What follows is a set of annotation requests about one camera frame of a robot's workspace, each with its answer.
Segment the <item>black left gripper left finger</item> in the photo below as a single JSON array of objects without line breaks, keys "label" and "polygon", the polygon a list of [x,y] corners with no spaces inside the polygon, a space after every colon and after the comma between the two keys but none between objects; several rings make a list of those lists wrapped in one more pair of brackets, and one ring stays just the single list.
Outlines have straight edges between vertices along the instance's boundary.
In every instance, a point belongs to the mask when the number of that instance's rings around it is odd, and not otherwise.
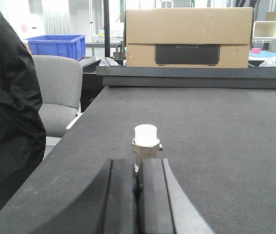
[{"label": "black left gripper left finger", "polygon": [[135,234],[134,169],[126,159],[108,159],[87,188],[34,234]]}]

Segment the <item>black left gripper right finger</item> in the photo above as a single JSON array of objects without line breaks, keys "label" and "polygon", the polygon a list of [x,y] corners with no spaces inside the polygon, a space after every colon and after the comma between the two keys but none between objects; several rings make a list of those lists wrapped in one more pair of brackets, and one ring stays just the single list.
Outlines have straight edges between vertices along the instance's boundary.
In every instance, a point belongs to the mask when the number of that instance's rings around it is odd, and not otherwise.
[{"label": "black left gripper right finger", "polygon": [[212,234],[167,159],[144,159],[138,172],[138,233]]}]

